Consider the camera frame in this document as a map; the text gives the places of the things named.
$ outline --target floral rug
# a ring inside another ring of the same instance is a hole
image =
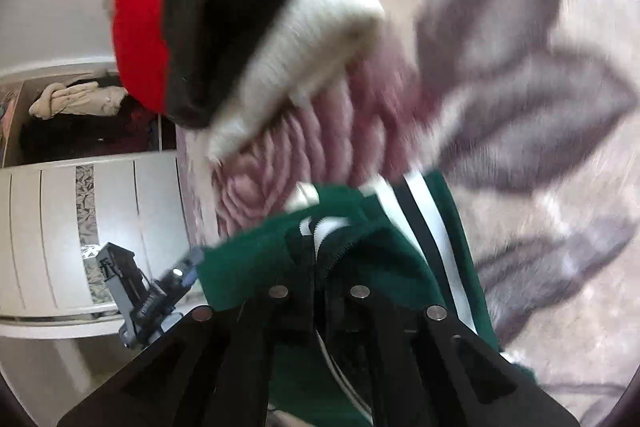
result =
[[[204,180],[178,132],[192,240],[439,168],[502,346],[598,425],[640,363],[640,0],[381,1],[377,48]]]

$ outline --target beige garment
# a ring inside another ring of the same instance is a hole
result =
[[[58,113],[92,114],[94,116],[114,116],[120,110],[122,99],[127,95],[124,87],[99,87],[98,82],[88,82],[66,87],[54,82],[49,84],[42,95],[29,108],[29,114],[48,120]]]

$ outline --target white stripe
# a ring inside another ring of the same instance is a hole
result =
[[[311,229],[309,225],[311,224],[311,218],[305,217],[302,221],[300,221],[300,235],[311,235]]]
[[[507,353],[506,351],[501,351],[500,354],[507,362],[516,363],[516,359],[513,358],[513,355]]]
[[[422,248],[420,248],[420,244],[418,240],[415,238],[414,231],[411,229],[409,222],[406,220],[406,217],[402,213],[402,208],[400,208],[400,204],[398,200],[396,200],[396,195],[394,193],[391,185],[382,177],[378,176],[374,180],[372,180],[367,187],[373,188],[375,191],[378,201],[380,202],[380,206],[382,206],[382,210],[386,214],[386,217],[389,218],[389,221],[396,227],[396,229],[400,230],[402,235],[411,243],[415,250],[420,252],[422,258],[425,263],[427,262],[426,257],[422,253]]]
[[[449,287],[451,288],[453,302],[456,305],[458,318],[467,328],[471,329],[474,333],[478,333],[476,331],[476,325],[474,324],[473,315],[471,314],[469,300],[466,296],[465,288],[462,285],[462,280],[460,279],[460,273],[458,272],[456,258],[453,255],[453,248],[451,248],[449,234],[447,233],[442,216],[438,211],[436,202],[433,201],[429,187],[418,171],[405,174],[404,179],[406,180],[409,190],[411,190],[415,203],[418,205],[424,222],[427,224],[433,236],[433,240],[440,252],[440,257],[442,257],[444,271],[447,274],[447,280],[449,280]]]
[[[343,229],[349,225],[349,220],[344,217],[323,217],[316,225],[314,230],[314,245],[316,247],[316,259],[318,258],[318,252],[322,241],[335,230]]]

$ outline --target gray leaf pattern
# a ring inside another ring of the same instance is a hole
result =
[[[560,0],[425,0],[418,61],[434,94],[491,77],[546,45]]]
[[[416,25],[420,74],[436,97],[471,83],[442,152],[469,188],[531,192],[584,162],[638,104],[590,52],[550,49],[560,0],[426,0]]]
[[[622,252],[636,228],[625,217],[599,217],[564,239],[522,240],[479,263],[478,277],[500,343],[513,340],[535,310],[576,295]]]
[[[530,192],[586,159],[637,103],[600,58],[540,52],[475,93],[440,168],[467,187]]]

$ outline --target green fabric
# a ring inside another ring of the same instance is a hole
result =
[[[425,176],[425,181],[445,223],[476,329],[497,349],[449,189],[437,172]],[[287,237],[293,232],[300,234],[300,221],[306,217],[326,216],[345,217],[349,226],[330,234],[322,243],[316,264],[318,285],[348,277],[385,293],[404,307],[444,305],[438,281],[423,256],[389,221],[375,195],[364,198],[358,190],[347,187],[316,188],[319,204],[273,217],[258,229],[206,249],[198,274],[214,309],[236,307],[257,291],[278,283],[300,254]],[[336,384],[319,347],[278,346],[274,355],[270,400],[276,407],[319,427],[368,425]]]

